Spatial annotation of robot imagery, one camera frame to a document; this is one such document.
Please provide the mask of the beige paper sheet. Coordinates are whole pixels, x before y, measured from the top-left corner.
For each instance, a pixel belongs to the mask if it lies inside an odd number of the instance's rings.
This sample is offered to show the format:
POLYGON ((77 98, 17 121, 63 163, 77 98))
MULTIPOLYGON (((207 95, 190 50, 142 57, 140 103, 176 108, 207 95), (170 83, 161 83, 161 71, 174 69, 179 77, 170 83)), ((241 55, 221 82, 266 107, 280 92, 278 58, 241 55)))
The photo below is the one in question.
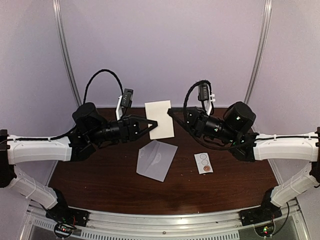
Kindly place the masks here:
POLYGON ((154 101, 144 104, 145 114, 148 120, 157 122, 157 127, 149 132, 151 140, 173 138, 175 136, 172 117, 168 115, 171 109, 171 101, 154 101))

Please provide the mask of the grey envelope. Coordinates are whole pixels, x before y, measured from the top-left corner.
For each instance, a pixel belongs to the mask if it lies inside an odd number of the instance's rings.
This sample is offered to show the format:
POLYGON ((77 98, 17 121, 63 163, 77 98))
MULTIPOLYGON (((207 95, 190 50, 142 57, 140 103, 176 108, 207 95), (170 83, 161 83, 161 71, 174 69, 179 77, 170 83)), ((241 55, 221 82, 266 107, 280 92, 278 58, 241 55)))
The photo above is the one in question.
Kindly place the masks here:
POLYGON ((138 151, 136 173, 164 182, 178 146, 153 140, 138 151))

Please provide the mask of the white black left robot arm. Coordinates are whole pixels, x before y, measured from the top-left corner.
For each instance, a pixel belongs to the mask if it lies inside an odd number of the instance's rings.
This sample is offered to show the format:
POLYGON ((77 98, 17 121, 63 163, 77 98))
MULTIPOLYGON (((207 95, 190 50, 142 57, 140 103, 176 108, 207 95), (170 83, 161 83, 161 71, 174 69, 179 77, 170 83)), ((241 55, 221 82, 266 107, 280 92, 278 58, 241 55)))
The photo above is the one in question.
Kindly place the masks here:
POLYGON ((19 137, 0 131, 0 186, 13 189, 44 207, 57 221, 67 222, 73 214, 61 191, 44 186, 24 173, 18 163, 36 161, 81 162, 104 142, 133 142, 158 126, 155 120, 127 115, 107 121, 92 102, 73 114, 75 127, 52 137, 19 137))

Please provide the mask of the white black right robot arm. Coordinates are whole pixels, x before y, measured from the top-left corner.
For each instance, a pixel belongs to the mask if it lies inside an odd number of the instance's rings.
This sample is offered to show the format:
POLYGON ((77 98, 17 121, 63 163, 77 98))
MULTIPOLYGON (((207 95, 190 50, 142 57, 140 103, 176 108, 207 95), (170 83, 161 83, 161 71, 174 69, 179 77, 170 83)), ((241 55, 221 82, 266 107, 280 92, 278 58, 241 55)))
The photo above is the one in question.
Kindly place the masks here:
POLYGON ((232 104, 219 119, 200 107, 181 110, 183 119, 170 108, 172 117, 200 145, 216 151, 228 151, 238 161, 293 159, 308 164, 286 182, 267 190, 259 207, 242 210, 243 225, 280 217, 281 207, 311 188, 320 186, 320 132, 298 135, 267 135, 251 132, 256 115, 245 103, 232 104))

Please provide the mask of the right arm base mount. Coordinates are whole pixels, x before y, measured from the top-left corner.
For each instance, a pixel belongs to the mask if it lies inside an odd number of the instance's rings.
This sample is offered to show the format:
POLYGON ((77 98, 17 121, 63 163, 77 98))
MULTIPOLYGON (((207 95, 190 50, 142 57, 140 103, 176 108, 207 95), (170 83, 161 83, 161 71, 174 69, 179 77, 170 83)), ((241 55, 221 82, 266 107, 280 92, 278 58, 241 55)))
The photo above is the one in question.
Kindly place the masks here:
POLYGON ((239 212, 240 220, 242 226, 256 225, 263 222, 268 222, 273 219, 279 218, 282 216, 280 209, 276 211, 270 211, 262 209, 260 207, 250 208, 241 210, 239 212))

